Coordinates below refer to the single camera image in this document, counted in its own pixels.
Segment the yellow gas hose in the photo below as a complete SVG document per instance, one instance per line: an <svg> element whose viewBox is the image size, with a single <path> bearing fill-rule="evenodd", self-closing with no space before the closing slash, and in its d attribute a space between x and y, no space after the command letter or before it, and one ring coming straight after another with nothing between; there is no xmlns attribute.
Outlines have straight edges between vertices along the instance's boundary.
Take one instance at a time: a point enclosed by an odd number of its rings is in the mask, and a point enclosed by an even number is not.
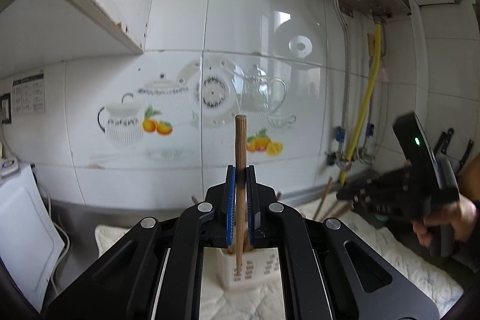
<svg viewBox="0 0 480 320"><path fill-rule="evenodd" d="M380 67L381 37L382 37L381 26L379 23L376 23L375 24L375 49L373 54L373 63L370 69L370 76L368 78L367 90L361 102L360 113L358 114L357 123L355 125L355 129L353 130L353 135L350 138L349 147L346 149L347 151L345 153L345 160L347 162L350 162L350 160L352 159L353 153L355 151L355 148L357 147L358 140L360 138L360 133L362 131L361 129L362 129L363 121L365 120L365 116L368 111L370 98L372 93L374 92L375 82L377 80L378 68ZM340 182L341 185L345 184L346 178L347 178L347 171L341 171L340 177L338 178L338 181Z"/></svg>

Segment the cup illustration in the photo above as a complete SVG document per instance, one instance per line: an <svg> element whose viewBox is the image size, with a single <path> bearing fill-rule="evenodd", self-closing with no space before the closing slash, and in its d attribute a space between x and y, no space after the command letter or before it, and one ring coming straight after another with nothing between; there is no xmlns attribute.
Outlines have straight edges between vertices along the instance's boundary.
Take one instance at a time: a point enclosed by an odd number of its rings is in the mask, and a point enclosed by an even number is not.
<svg viewBox="0 0 480 320"><path fill-rule="evenodd" d="M143 135L137 117L140 109L141 105L137 102L109 103L98 112L98 126L111 140L121 145L130 145L139 141ZM104 110L109 114L105 126L100 122L100 114Z"/></svg>

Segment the printed notice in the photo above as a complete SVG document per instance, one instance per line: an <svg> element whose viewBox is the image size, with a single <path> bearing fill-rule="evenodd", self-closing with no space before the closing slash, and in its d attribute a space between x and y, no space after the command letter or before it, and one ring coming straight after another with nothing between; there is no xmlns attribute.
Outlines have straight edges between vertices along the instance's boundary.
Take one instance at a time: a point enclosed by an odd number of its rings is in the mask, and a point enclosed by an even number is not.
<svg viewBox="0 0 480 320"><path fill-rule="evenodd" d="M45 112L43 74L14 80L12 90L13 115Z"/></svg>

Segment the orange illustration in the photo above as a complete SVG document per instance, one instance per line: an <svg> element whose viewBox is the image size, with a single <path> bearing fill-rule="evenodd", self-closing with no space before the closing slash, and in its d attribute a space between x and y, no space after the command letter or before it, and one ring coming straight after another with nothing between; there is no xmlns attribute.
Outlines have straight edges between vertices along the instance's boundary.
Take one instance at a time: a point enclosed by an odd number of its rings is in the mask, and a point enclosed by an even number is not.
<svg viewBox="0 0 480 320"><path fill-rule="evenodd" d="M173 132L173 127L170 122L157 122L157 133L162 136L169 135Z"/></svg>
<svg viewBox="0 0 480 320"><path fill-rule="evenodd" d="M159 110L153 109L150 105L145 110L145 119L142 122L142 127L145 132L153 133L157 131L159 135L166 136L173 132L173 127L170 122L156 121L152 117L162 114Z"/></svg>
<svg viewBox="0 0 480 320"><path fill-rule="evenodd" d="M255 136L247 139L248 152L265 152L268 156L278 156L283 151L283 143L272 141L267 136L267 130L261 129Z"/></svg>
<svg viewBox="0 0 480 320"><path fill-rule="evenodd" d="M268 144L265 153L268 156L278 156L283 151L283 144L278 141L273 141L272 143Z"/></svg>

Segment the black metal bracket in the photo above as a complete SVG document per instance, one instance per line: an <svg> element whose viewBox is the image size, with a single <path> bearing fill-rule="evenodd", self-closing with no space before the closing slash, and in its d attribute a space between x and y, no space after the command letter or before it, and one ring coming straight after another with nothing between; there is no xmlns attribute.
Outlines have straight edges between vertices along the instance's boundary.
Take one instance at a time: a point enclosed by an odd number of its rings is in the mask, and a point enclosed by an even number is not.
<svg viewBox="0 0 480 320"><path fill-rule="evenodd" d="M440 150L442 154L447 155L447 149L448 149L448 146L450 145L450 141L452 141L452 136L454 133L455 132L453 128L448 128L445 140L443 141L443 144L442 144L442 149Z"/></svg>
<svg viewBox="0 0 480 320"><path fill-rule="evenodd" d="M460 160L460 162L458 162L458 167L455 170L455 175L460 174L460 171L462 170L463 166L465 165L466 161L468 160L468 158L470 156L470 153L472 152L472 149L473 149L473 140L470 139L469 143L467 144L466 147L467 148L465 150L465 153L462 156L462 159Z"/></svg>
<svg viewBox="0 0 480 320"><path fill-rule="evenodd" d="M181 216L136 224L52 302L46 319L199 319L203 249L227 247L232 170ZM436 305L347 226L277 202L252 166L247 201L254 248L278 249L287 320L438 320Z"/></svg>

